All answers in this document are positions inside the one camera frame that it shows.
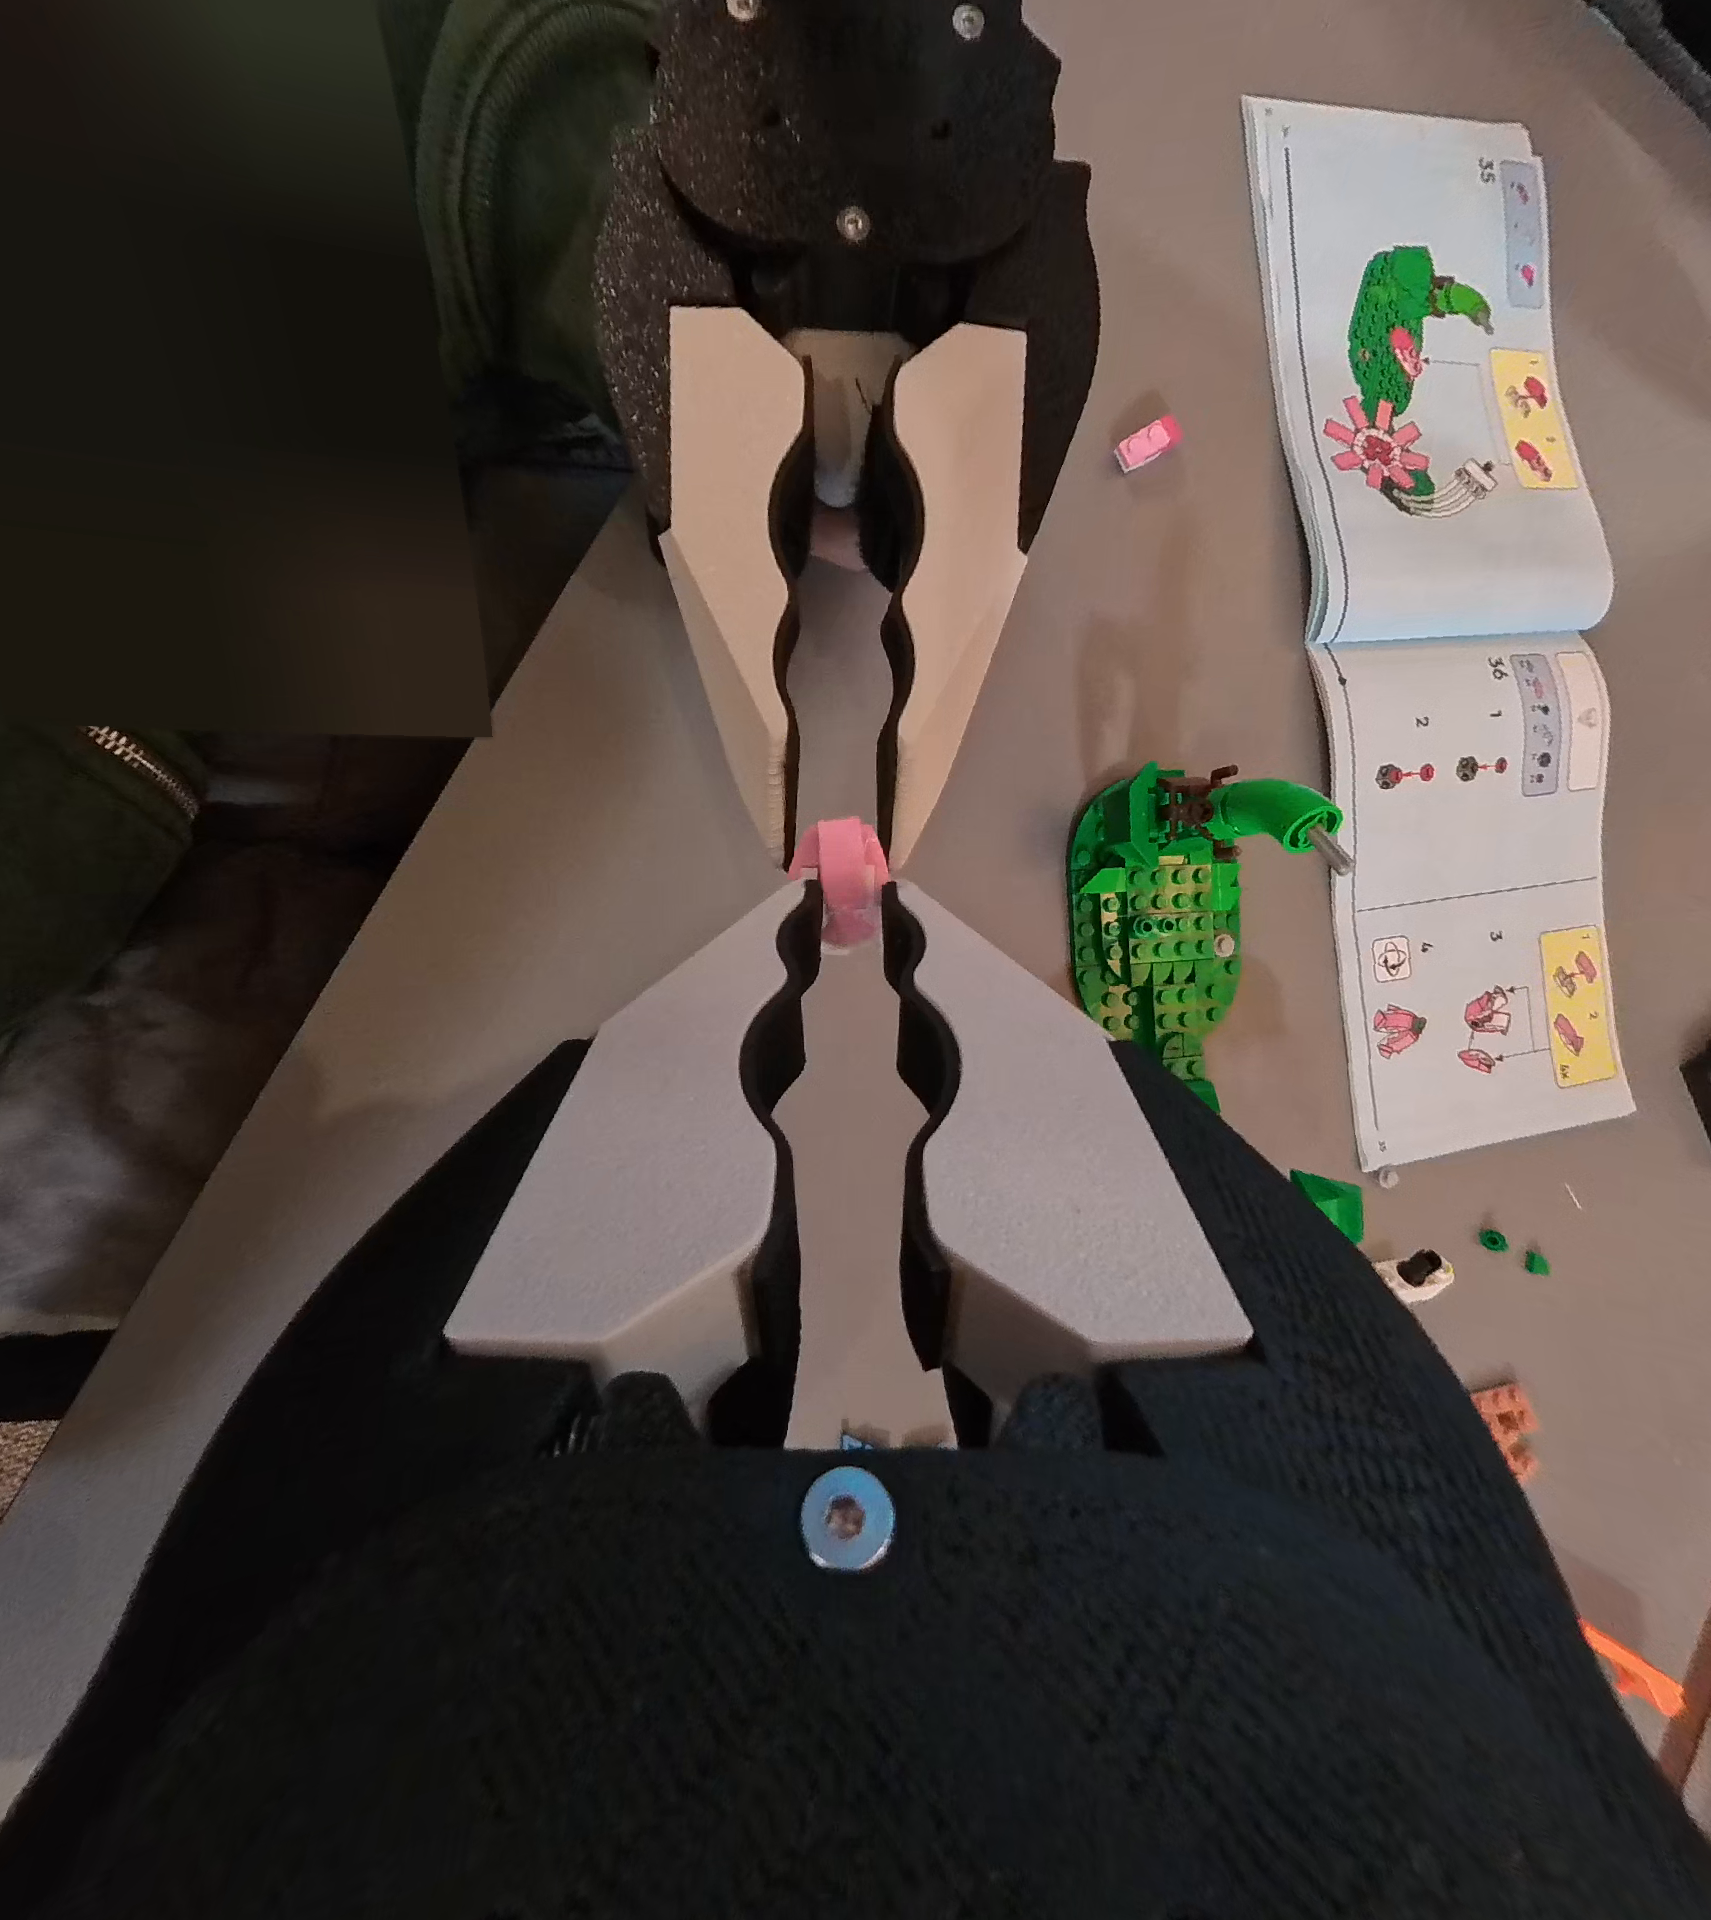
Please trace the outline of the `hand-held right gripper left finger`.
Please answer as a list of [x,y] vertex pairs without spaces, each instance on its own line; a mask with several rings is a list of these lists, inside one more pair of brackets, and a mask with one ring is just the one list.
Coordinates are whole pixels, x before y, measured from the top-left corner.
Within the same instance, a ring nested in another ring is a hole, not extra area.
[[800,1361],[792,1157],[816,889],[784,883],[588,1044],[444,1332],[466,1356],[658,1374],[780,1448]]

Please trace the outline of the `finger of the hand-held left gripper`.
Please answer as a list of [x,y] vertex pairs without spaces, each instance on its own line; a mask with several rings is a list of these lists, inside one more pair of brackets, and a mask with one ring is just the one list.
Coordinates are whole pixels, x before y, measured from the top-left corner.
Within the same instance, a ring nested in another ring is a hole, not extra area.
[[784,656],[798,629],[780,516],[814,477],[810,373],[740,306],[670,313],[666,567],[724,761],[774,863],[794,834],[794,717]]
[[910,489],[888,863],[902,871],[950,778],[1026,569],[1018,542],[1028,339],[964,322],[906,359],[880,417]]

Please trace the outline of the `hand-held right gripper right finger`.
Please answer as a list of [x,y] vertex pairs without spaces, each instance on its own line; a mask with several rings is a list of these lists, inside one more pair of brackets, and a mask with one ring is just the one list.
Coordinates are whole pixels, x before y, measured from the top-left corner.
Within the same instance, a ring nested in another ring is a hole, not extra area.
[[1020,1393],[1242,1355],[1252,1325],[1116,1048],[924,889],[880,901],[906,1161],[902,1311],[980,1447]]

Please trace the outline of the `pink lego piece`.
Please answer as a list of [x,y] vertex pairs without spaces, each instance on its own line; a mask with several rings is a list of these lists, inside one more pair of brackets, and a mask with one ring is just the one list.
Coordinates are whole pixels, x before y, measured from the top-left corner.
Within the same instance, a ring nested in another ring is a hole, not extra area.
[[790,877],[820,885],[826,951],[852,953],[878,939],[882,894],[892,877],[878,833],[866,819],[832,819],[806,829]]

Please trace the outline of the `green lego model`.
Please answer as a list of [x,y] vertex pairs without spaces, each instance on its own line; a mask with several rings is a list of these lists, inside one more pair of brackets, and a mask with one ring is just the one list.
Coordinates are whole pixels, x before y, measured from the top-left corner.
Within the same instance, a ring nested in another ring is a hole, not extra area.
[[1146,762],[1098,790],[1066,851],[1068,963],[1084,1013],[1138,1044],[1212,1110],[1204,1044],[1246,969],[1244,842],[1336,853],[1342,807],[1292,781]]

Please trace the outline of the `pile of orange lego pieces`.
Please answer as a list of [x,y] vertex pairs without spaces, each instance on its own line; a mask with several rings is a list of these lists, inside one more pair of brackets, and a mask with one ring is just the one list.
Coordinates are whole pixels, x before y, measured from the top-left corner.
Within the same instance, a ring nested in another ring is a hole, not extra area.
[[1540,1418],[1528,1390],[1518,1380],[1498,1383],[1470,1395],[1518,1482],[1528,1484],[1540,1471]]

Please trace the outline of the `lego instruction booklet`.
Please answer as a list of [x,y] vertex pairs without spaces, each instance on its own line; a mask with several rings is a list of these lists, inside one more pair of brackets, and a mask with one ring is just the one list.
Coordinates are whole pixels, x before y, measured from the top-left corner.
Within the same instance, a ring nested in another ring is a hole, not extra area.
[[1604,923],[1614,569],[1520,125],[1244,98],[1368,1175],[1632,1116]]

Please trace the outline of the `orange lego piece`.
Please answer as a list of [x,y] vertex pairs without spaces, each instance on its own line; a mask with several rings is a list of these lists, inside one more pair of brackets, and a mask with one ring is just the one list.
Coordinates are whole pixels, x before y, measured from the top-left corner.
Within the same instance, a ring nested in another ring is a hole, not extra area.
[[1642,1701],[1664,1720],[1678,1720],[1686,1709],[1684,1683],[1658,1668],[1632,1647],[1602,1633],[1590,1620],[1580,1618],[1580,1629],[1590,1653],[1606,1671],[1614,1690],[1632,1701]]

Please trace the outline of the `person's grey pants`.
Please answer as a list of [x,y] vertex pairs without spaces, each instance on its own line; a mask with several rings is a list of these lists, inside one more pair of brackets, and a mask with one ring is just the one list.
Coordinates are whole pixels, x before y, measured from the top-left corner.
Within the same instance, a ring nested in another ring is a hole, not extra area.
[[0,1043],[0,1338],[122,1321],[378,890],[248,851]]

